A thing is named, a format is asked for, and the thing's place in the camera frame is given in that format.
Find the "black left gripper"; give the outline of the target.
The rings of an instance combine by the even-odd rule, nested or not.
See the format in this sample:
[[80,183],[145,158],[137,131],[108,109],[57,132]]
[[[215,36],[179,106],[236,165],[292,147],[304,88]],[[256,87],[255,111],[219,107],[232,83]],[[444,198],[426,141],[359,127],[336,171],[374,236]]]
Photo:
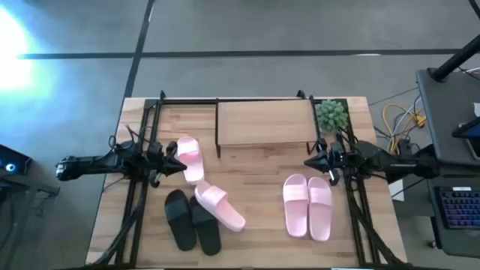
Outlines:
[[175,158],[177,143],[170,141],[163,151],[163,145],[160,142],[153,142],[147,151],[148,163],[151,165],[151,172],[148,180],[153,188],[160,185],[160,176],[171,176],[183,172],[187,169],[186,165]]

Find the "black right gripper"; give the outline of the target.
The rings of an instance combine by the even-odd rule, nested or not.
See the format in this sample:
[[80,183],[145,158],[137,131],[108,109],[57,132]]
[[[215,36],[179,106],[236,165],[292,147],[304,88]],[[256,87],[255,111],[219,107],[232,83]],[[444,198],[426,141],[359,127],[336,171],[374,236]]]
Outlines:
[[345,148],[341,142],[332,142],[330,149],[327,150],[327,142],[320,139],[318,153],[305,160],[304,165],[322,173],[328,173],[330,176],[329,184],[335,186],[340,181],[338,168],[342,168],[345,164],[344,155]]

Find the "pink rubber slide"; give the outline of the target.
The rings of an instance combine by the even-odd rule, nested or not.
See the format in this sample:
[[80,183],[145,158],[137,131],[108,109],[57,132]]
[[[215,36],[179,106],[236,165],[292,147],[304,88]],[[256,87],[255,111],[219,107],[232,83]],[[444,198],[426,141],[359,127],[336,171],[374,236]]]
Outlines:
[[199,183],[194,194],[197,202],[233,232],[240,232],[245,228],[245,218],[230,204],[228,193],[206,181]]
[[198,141],[189,136],[183,136],[177,141],[177,159],[187,166],[183,171],[189,185],[198,185],[204,181],[205,173],[203,157]]
[[310,236],[314,241],[326,242],[332,229],[332,191],[329,184],[320,177],[311,178],[307,187],[310,197],[308,206]]
[[308,184],[302,174],[289,176],[283,184],[283,206],[286,231],[293,238],[302,238],[308,229]]

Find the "black rubber slide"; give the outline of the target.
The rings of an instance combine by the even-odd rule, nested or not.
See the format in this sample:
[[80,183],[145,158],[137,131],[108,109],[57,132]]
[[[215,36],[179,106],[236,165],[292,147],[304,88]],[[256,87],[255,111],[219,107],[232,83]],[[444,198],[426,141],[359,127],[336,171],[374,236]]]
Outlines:
[[179,189],[170,192],[165,199],[164,211],[178,249],[192,250],[196,246],[197,236],[185,193]]
[[189,200],[190,216],[193,228],[199,239],[203,253],[214,256],[221,251],[221,235],[218,220],[197,201],[195,196]]

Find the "wooden shelf with black legs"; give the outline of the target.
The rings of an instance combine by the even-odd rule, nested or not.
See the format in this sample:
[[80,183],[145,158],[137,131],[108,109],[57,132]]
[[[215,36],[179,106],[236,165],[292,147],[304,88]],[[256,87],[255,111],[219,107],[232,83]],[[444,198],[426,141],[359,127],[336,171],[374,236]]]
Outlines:
[[313,143],[320,137],[309,99],[216,100],[214,144],[223,147]]

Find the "green artificial plant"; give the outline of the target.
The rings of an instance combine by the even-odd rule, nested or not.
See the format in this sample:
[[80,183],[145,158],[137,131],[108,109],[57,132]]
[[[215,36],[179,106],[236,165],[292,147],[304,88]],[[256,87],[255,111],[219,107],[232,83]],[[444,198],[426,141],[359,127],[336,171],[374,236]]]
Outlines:
[[324,133],[336,133],[346,129],[348,113],[344,106],[336,100],[324,100],[315,106],[319,129]]

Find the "white paper sheet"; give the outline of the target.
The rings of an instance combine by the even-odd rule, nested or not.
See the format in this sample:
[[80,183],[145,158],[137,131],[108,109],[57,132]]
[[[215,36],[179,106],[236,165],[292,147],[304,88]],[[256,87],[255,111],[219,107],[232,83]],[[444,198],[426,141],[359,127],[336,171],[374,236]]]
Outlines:
[[388,185],[391,198],[396,201],[404,201],[404,181],[402,179]]

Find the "grey workstation desk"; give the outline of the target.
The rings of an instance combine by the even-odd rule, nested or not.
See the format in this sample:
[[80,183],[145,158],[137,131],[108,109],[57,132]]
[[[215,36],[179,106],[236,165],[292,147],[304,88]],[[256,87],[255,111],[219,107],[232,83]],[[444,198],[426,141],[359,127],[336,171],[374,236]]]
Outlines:
[[428,70],[418,70],[415,76],[432,140],[429,148],[439,164],[439,175],[427,180],[437,247],[448,255],[480,259],[480,229],[449,229],[440,207],[440,191],[480,191],[480,157],[474,156],[465,139],[452,136],[459,125],[476,119],[480,80],[454,72],[437,82]]

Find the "backlit computer keyboard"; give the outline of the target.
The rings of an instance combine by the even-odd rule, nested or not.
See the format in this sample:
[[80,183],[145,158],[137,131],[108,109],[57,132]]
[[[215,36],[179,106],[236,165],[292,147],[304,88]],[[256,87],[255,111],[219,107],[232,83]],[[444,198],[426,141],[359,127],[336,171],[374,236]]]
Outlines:
[[445,228],[480,230],[480,190],[436,187],[436,200]]

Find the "black tablet screen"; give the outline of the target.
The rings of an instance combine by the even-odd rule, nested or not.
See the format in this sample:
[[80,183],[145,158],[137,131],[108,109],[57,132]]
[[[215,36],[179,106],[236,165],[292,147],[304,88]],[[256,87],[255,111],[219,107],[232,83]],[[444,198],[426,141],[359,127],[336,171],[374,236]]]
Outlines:
[[461,123],[452,132],[454,138],[465,140],[472,157],[480,160],[480,117]]

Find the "black device with blue light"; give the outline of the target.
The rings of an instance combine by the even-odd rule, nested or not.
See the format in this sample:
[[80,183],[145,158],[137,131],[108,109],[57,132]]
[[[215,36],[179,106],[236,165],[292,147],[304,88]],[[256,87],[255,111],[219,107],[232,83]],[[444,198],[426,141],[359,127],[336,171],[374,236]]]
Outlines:
[[0,144],[0,169],[14,175],[26,176],[31,162],[29,156]]

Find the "black pole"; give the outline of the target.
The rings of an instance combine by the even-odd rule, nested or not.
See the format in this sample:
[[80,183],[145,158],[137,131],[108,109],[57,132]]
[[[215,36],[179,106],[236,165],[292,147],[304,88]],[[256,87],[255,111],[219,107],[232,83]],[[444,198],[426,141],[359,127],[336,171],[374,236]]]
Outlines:
[[480,34],[473,38],[459,52],[455,53],[449,60],[436,69],[428,68],[430,77],[436,82],[442,82],[455,69],[480,51]]

